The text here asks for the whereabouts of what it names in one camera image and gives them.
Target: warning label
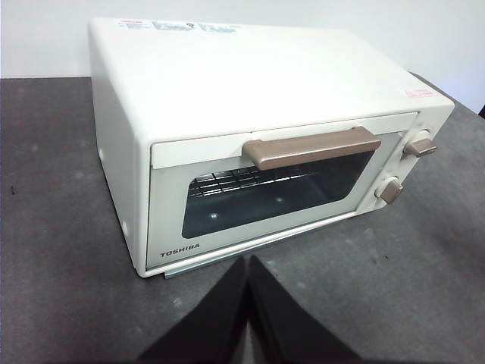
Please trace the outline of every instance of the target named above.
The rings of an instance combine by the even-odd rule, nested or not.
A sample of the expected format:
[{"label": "warning label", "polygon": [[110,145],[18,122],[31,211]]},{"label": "warning label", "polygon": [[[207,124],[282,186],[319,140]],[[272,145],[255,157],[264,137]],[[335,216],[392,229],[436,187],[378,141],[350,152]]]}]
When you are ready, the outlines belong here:
[{"label": "warning label", "polygon": [[408,97],[417,98],[417,97],[430,97],[430,96],[438,96],[434,89],[407,89],[406,95]]}]

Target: oven side panel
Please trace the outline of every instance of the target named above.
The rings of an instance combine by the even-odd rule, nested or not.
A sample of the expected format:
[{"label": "oven side panel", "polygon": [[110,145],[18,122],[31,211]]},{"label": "oven side panel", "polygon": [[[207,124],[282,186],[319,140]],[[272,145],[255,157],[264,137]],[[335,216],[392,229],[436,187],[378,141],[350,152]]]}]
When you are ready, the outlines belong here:
[{"label": "oven side panel", "polygon": [[99,43],[96,28],[90,24],[89,54],[98,154],[133,266],[138,269],[141,257],[136,223],[136,141],[114,90]]}]

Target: glass window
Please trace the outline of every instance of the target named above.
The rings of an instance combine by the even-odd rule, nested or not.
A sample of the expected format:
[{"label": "glass window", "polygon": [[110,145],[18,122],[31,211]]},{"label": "glass window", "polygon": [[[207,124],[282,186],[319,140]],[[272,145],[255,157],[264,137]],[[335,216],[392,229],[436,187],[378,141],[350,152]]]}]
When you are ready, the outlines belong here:
[{"label": "glass window", "polygon": [[218,171],[189,185],[182,236],[199,237],[345,198],[374,152],[259,171]]}]

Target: white toaster oven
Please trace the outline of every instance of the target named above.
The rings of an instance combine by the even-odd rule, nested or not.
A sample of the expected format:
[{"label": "white toaster oven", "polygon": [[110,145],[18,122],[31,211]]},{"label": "white toaster oven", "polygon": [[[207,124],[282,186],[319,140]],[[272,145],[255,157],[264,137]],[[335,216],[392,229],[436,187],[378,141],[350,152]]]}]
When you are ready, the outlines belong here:
[{"label": "white toaster oven", "polygon": [[89,25],[99,158],[166,276],[384,207],[453,103],[345,30]]}]

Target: tan handle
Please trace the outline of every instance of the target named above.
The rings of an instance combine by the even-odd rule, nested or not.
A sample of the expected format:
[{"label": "tan handle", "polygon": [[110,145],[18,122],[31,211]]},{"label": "tan handle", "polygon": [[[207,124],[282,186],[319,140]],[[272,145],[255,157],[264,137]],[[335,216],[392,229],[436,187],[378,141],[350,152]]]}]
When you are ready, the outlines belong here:
[{"label": "tan handle", "polygon": [[380,146],[380,140],[364,127],[335,133],[299,136],[280,140],[250,140],[242,146],[260,170],[320,161],[344,155],[370,152]]}]

